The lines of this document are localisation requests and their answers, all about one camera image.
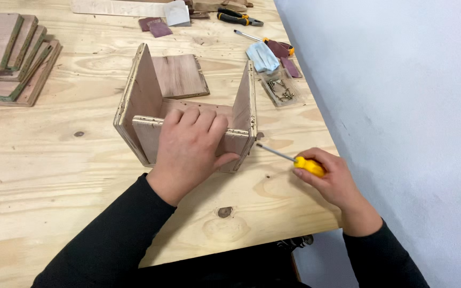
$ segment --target black shirt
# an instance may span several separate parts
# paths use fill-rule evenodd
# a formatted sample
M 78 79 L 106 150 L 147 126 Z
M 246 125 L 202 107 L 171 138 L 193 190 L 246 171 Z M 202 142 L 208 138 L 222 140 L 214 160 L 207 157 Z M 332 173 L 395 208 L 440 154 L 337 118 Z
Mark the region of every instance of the black shirt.
M 136 271 L 152 239 L 176 209 L 152 190 L 145 176 L 138 177 L 74 237 L 35 278 L 32 287 L 114 287 Z M 361 287 L 428 287 L 385 222 L 372 235 L 343 237 Z M 151 280 L 150 286 L 161 286 L 160 282 L 161 279 Z M 300 285 L 306 286 L 266 286 Z

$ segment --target wood knot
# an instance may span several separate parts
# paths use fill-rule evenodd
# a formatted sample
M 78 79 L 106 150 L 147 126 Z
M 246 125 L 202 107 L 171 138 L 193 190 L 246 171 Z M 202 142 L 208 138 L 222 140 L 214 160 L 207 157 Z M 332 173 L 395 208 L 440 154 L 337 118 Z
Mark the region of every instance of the wood knot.
M 220 218 L 226 218 L 228 217 L 232 212 L 232 207 L 223 207 L 218 210 L 218 217 Z

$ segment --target wooden table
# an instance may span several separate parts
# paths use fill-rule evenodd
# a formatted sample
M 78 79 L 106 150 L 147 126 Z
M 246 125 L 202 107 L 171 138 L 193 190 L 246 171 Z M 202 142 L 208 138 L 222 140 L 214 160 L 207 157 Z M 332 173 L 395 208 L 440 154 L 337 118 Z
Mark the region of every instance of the wooden table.
M 252 43 L 233 29 L 288 42 L 273 1 L 253 3 L 248 14 L 264 27 L 224 23 L 213 13 L 154 38 L 135 17 L 73 14 L 68 0 L 0 0 L 0 12 L 36 15 L 63 45 L 35 107 L 0 107 L 1 287 L 30 286 L 70 239 L 149 171 L 112 126 L 138 45 L 147 43 L 152 56 L 195 54 L 211 94 L 193 100 L 231 106 Z M 298 83 L 301 101 L 276 108 L 256 82 L 262 142 L 290 155 L 309 147 L 337 154 L 307 82 Z M 238 173 L 214 174 L 183 199 L 140 266 L 338 228 L 339 209 L 298 180 L 291 165 L 252 149 Z M 220 218 L 218 210 L 228 206 L 231 215 Z

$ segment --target pliers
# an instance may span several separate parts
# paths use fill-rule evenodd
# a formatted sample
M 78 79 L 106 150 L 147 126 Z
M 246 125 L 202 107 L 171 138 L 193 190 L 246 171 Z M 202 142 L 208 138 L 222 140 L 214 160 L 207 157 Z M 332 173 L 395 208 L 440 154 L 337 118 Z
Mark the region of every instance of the pliers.
M 218 14 L 216 14 L 218 19 L 221 21 L 229 22 L 229 23 L 238 23 L 243 26 L 252 25 L 252 26 L 262 26 L 264 22 L 254 19 L 252 17 L 248 17 L 246 14 L 241 14 L 234 10 L 230 10 L 228 8 L 218 8 Z

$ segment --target left hand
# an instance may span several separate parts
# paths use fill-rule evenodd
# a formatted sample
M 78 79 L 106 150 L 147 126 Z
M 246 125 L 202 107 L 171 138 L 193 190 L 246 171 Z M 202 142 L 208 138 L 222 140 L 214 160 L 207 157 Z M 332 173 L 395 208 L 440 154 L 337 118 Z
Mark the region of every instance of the left hand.
M 161 199 L 177 206 L 181 199 L 222 165 L 239 159 L 235 153 L 215 156 L 228 126 L 215 111 L 174 109 L 165 117 L 156 165 L 146 179 Z

